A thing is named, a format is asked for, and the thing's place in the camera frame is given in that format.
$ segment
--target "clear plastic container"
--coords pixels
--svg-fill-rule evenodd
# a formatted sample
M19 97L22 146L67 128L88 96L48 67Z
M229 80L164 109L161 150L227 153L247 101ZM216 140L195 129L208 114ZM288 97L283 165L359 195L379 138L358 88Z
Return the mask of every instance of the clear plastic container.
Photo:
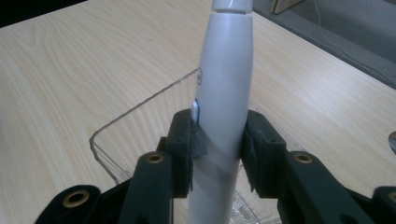
M90 139L94 157L116 184L131 178L138 158L156 149L160 138L167 135L174 114L190 108L195 96L196 78L197 70L194 70L94 133ZM249 107L266 116L253 101ZM270 118L268 120L285 138L289 150L304 150L289 135L282 132L281 127ZM188 200L175 199L175 223L187 223L187 215ZM263 200L256 193L250 192L242 165L238 174L230 223L281 223L276 210L276 200Z

